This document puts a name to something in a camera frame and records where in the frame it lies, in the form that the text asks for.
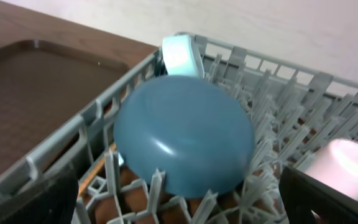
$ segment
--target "gray plastic dish rack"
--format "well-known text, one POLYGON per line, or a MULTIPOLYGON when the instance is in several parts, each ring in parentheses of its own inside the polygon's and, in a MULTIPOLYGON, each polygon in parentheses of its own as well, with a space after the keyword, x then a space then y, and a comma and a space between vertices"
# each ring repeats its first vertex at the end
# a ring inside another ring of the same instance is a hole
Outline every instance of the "gray plastic dish rack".
POLYGON ((206 193, 192 217, 183 197, 173 197, 168 203, 160 205, 158 202, 163 180, 165 175, 169 175, 163 170, 156 170, 150 189, 142 179, 120 186, 119 155, 109 150, 114 141, 114 118, 120 104, 131 91, 161 74, 161 50, 149 55, 127 72, 3 173, 0 176, 0 201, 17 194, 44 174, 65 167, 76 170, 78 176, 82 177, 79 183, 82 183, 96 164, 105 158, 107 179, 96 176, 92 180, 86 189, 92 198, 87 205, 78 199, 72 223, 91 223, 91 214, 88 213, 98 201, 114 196, 118 202, 119 194, 138 187, 143 187, 145 191, 147 208, 139 213, 122 213, 117 203, 119 217, 108 223, 131 223, 150 215, 158 223, 156 213, 176 205, 182 208, 189 223, 228 223, 226 215, 233 212, 239 212, 240 222, 288 223, 278 191, 280 172, 285 165, 304 170, 313 160, 315 150, 330 139, 348 138, 358 141, 358 83, 200 35, 189 35, 200 48, 206 82, 220 86, 238 99, 255 126, 257 147, 250 172, 244 174, 242 192, 239 194, 233 191, 237 207, 221 210, 217 205, 216 192, 206 193), (211 47, 226 55, 210 54, 208 51, 211 47), (349 90, 353 94, 334 95, 328 92, 332 86, 341 86, 342 93, 349 90), (104 114, 104 109, 110 106, 111 109, 104 114), (77 134, 77 142, 47 169, 77 134), (95 153, 100 147, 106 150, 101 154, 95 153), (271 212, 254 207, 257 200, 263 201, 271 212), (213 210, 220 212, 209 217, 213 210))

